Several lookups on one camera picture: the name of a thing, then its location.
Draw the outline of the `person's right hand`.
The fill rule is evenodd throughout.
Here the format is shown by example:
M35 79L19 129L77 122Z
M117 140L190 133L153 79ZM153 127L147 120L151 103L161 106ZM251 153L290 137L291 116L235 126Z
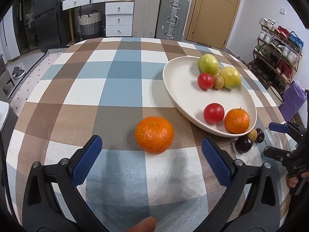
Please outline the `person's right hand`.
M309 177L309 172L305 172L303 174L301 174L301 178L307 178ZM288 185L291 188L296 187L297 183L298 183L299 179L298 177L290 177L288 178Z

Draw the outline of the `person's left hand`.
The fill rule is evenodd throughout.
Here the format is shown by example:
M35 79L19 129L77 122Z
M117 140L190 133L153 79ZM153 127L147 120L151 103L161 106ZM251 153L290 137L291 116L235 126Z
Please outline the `person's left hand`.
M157 225L157 220L149 216L143 219L138 224L132 226L127 232L154 232Z

